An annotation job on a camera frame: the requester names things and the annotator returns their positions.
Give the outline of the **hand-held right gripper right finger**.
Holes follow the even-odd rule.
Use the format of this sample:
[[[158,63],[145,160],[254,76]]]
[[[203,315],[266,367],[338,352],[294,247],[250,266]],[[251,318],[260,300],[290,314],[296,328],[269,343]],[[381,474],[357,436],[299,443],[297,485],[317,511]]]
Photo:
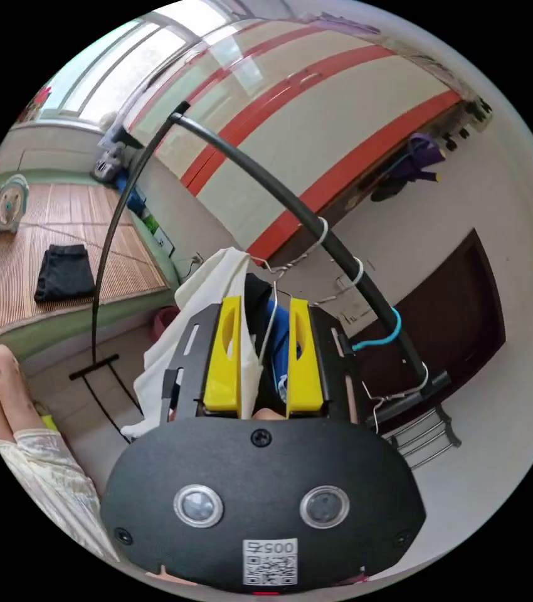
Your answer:
[[[306,300],[290,299],[287,417],[319,413],[324,402]]]

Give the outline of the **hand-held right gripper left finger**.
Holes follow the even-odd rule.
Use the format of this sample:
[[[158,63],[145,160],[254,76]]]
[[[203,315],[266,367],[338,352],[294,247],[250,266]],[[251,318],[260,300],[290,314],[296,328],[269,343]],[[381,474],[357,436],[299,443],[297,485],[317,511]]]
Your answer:
[[[241,416],[241,297],[225,297],[219,308],[209,357],[203,404],[208,413]]]

